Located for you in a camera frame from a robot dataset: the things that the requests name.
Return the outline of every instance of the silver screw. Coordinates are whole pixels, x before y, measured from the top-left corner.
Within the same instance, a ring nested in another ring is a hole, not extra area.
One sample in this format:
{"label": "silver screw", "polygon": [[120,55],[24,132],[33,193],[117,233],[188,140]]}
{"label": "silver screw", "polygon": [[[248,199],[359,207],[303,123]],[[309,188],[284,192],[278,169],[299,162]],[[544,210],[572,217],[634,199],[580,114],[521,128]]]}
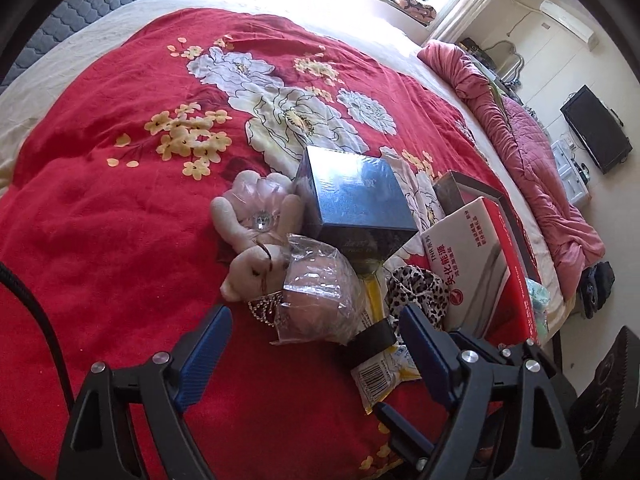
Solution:
{"label": "silver screw", "polygon": [[527,370],[529,370],[529,372],[536,373],[540,371],[540,363],[538,361],[534,361],[533,359],[527,360],[524,365],[527,367]]}
{"label": "silver screw", "polygon": [[418,462],[415,463],[415,469],[417,471],[422,471],[426,465],[427,465],[427,459],[419,458]]}
{"label": "silver screw", "polygon": [[151,358],[151,360],[157,365],[163,365],[169,360],[169,354],[167,352],[158,352]]}
{"label": "silver screw", "polygon": [[106,364],[104,364],[102,361],[98,361],[97,363],[91,365],[91,373],[99,374],[100,372],[103,372],[106,367]]}
{"label": "silver screw", "polygon": [[475,363],[478,361],[478,354],[476,354],[473,350],[465,350],[462,352],[462,360],[467,363]]}

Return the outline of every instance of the black box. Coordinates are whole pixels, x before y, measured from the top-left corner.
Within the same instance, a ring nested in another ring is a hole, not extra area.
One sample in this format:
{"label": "black box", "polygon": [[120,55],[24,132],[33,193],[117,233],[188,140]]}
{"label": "black box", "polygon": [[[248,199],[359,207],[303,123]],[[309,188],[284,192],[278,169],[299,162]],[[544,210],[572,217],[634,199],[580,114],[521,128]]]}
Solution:
{"label": "black box", "polygon": [[309,146],[295,184],[305,203],[302,234],[337,248],[358,274],[375,272],[418,232],[381,158]]}
{"label": "black box", "polygon": [[500,191],[457,171],[447,171],[433,185],[433,190],[447,215],[457,211],[463,205],[473,202],[479,196],[487,197],[495,202],[500,208],[502,218],[506,220],[507,231],[517,249],[516,253],[525,275],[530,280],[540,281],[536,265],[529,253],[527,241],[522,233],[522,226],[513,214],[509,201]]}

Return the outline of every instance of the stuffed animal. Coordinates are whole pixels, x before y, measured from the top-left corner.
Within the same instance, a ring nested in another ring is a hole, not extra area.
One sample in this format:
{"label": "stuffed animal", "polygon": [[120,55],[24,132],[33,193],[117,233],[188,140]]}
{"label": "stuffed animal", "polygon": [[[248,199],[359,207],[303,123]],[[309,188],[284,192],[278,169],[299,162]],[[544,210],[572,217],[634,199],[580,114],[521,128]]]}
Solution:
{"label": "stuffed animal", "polygon": [[226,301],[251,301],[282,290],[289,268],[287,234],[299,234],[304,206],[284,175],[266,178],[251,170],[211,201],[220,237],[238,254],[220,286]]}

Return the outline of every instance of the mirror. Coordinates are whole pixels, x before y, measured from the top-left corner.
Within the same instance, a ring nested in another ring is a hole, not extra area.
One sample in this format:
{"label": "mirror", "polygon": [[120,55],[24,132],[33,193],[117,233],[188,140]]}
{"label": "mirror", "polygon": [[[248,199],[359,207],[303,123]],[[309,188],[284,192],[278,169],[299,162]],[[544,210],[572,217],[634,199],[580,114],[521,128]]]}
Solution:
{"label": "mirror", "polygon": [[520,71],[524,67],[524,58],[517,53],[516,46],[508,40],[484,50],[494,60],[498,70],[496,75],[507,86],[520,86]]}

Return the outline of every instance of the black television screen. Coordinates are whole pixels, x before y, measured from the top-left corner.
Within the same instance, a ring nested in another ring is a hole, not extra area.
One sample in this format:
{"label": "black television screen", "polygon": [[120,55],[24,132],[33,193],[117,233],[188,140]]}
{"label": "black television screen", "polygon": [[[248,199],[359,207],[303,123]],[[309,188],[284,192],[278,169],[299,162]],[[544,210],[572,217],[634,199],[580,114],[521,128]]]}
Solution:
{"label": "black television screen", "polygon": [[580,88],[560,111],[602,173],[624,162],[632,149],[631,143],[610,111],[587,86]]}

